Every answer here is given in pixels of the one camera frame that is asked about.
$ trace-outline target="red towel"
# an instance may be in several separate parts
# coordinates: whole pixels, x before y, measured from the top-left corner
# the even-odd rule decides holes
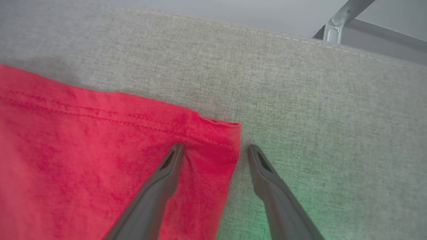
[[[177,142],[159,239],[213,240],[240,124],[0,65],[0,239],[102,239]]]

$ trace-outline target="stitching seam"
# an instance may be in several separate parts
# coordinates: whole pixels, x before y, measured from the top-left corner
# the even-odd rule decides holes
[[[127,122],[127,121],[118,121],[118,120],[112,120],[112,119],[108,119],[108,118],[104,118],[104,117],[96,117],[96,116],[92,116],[92,115],[89,115],[89,114],[78,114],[78,113],[71,113],[71,112],[66,112],[66,111],[61,111],[61,110],[55,110],[55,109],[51,109],[51,108],[42,107],[42,106],[39,106],[39,105],[36,105],[36,104],[33,104],[33,103],[23,102],[23,101],[19,101],[19,100],[14,100],[14,99],[2,97],[2,96],[0,96],[0,99],[6,100],[6,101],[10,101],[10,102],[16,102],[16,103],[21,104],[21,105],[26,105],[26,106],[30,105],[30,106],[33,106],[35,108],[41,108],[41,109],[43,109],[45,111],[50,111],[50,112],[54,112],[54,113],[64,113],[64,114],[74,115],[74,116],[78,116],[78,117],[91,117],[91,118],[98,119],[98,120],[105,120],[105,121],[114,122],[114,123],[120,123],[120,124],[124,124],[124,125],[132,125],[132,126],[135,126],[135,127],[147,128],[147,129],[150,129],[150,130],[156,130],[156,131],[164,132],[164,133],[179,134],[182,137],[188,137],[188,138],[193,138],[193,137],[197,136],[201,140],[204,140],[204,141],[207,141],[207,142],[219,145],[219,146],[226,147],[227,149],[233,150],[229,145],[214,142],[214,141],[212,141],[210,139],[207,139],[207,138],[205,138],[203,136],[197,135],[194,132],[192,132],[192,134],[190,134],[190,135],[186,135],[186,134],[182,134],[182,133],[179,133],[179,132],[161,130],[161,129],[157,129],[157,128],[153,128],[153,127],[149,127],[149,126],[143,126],[143,125],[140,125],[140,124],[137,124],[137,123],[131,123],[131,122]]]
[[[141,119],[141,120],[145,120],[145,121],[150,121],[150,122],[161,123],[161,124],[164,124],[164,125],[178,127],[178,128],[182,128],[182,129],[185,129],[185,130],[195,130],[193,128],[182,127],[182,126],[180,127],[180,126],[176,126],[176,125],[173,125],[173,124],[170,124],[170,123],[166,123],[166,122],[162,122],[162,121],[151,120],[151,119],[148,119],[148,118],[134,116],[134,115],[129,114],[129,113],[122,113],[122,112],[110,111],[110,110],[105,110],[105,109],[100,109],[100,108],[81,107],[81,106],[74,106],[74,105],[64,104],[64,103],[61,103],[59,101],[48,100],[48,99],[46,99],[44,97],[35,96],[35,95],[31,95],[31,94],[26,94],[26,93],[23,93],[23,92],[19,92],[19,91],[15,91],[15,90],[10,90],[10,89],[7,89],[7,88],[0,87],[0,91],[7,91],[7,92],[10,92],[10,93],[13,93],[13,94],[21,94],[21,95],[24,95],[26,97],[30,97],[30,98],[34,98],[34,99],[38,99],[38,100],[43,100],[43,101],[47,101],[47,102],[52,102],[52,103],[55,103],[55,104],[58,104],[58,105],[61,105],[61,106],[65,106],[65,107],[98,110],[98,111],[102,111],[102,112],[106,112],[106,113],[110,113],[110,114],[115,114],[115,115],[120,115],[121,114],[121,115],[124,115],[124,116],[136,118],[136,119]]]

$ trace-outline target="red fabric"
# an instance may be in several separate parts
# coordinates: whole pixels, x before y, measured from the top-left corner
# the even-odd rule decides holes
[[[102,239],[177,142],[159,239],[214,239],[240,124],[0,65],[0,239]]]

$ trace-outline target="metal frame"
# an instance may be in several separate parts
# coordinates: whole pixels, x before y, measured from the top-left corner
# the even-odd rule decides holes
[[[342,28],[369,7],[374,1],[375,0],[348,0],[314,38],[340,44]]]

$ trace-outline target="gray upholstered surface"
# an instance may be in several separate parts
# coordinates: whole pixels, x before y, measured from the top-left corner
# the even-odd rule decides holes
[[[0,3],[0,63],[243,124],[218,239],[268,239],[256,142],[326,239],[427,239],[427,68],[147,9]]]

